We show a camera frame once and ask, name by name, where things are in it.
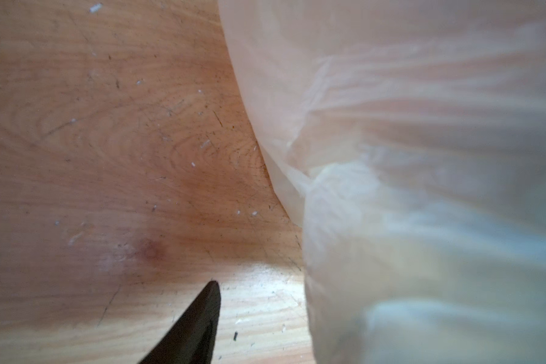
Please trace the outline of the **translucent printed plastic bag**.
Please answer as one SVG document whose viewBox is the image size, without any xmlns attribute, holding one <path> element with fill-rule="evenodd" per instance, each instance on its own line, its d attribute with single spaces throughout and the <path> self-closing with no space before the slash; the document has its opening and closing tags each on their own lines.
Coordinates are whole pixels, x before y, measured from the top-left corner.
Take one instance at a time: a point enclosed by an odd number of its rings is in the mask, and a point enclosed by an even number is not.
<svg viewBox="0 0 546 364">
<path fill-rule="evenodd" d="M 221 1 L 319 363 L 546 363 L 546 1 Z"/>
</svg>

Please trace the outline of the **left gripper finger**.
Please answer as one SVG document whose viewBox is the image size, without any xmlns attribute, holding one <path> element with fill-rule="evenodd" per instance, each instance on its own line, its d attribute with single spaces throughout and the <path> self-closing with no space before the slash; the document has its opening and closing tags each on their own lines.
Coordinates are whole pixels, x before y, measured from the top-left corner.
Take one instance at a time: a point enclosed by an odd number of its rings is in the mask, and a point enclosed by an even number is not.
<svg viewBox="0 0 546 364">
<path fill-rule="evenodd" d="M 217 281 L 210 281 L 141 362 L 182 364 L 212 362 L 220 310 L 219 284 Z"/>
</svg>

